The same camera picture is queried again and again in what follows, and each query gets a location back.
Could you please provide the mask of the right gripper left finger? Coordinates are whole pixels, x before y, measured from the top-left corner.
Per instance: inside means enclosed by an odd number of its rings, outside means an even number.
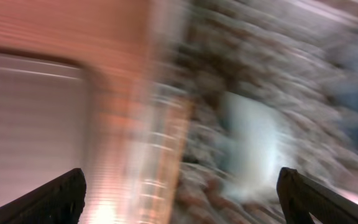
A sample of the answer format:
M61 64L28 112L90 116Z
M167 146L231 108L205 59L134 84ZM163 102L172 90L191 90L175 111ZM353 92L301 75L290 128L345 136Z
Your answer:
M78 224L85 207L86 180L74 168L0 207L0 224Z

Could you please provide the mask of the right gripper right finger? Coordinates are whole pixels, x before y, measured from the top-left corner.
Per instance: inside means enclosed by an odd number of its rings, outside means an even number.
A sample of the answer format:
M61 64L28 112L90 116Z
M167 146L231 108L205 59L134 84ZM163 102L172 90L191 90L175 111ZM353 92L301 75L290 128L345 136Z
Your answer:
M358 224L358 204L298 173L282 167L277 180L280 205L288 224Z

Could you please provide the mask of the light blue rice bowl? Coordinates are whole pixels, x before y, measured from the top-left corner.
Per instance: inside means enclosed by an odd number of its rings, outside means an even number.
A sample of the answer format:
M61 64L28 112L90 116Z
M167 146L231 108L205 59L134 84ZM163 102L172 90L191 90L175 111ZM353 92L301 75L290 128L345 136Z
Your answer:
M296 166L288 122L278 110L235 93L226 92L222 103L231 175L224 195L239 203L277 200L281 168Z

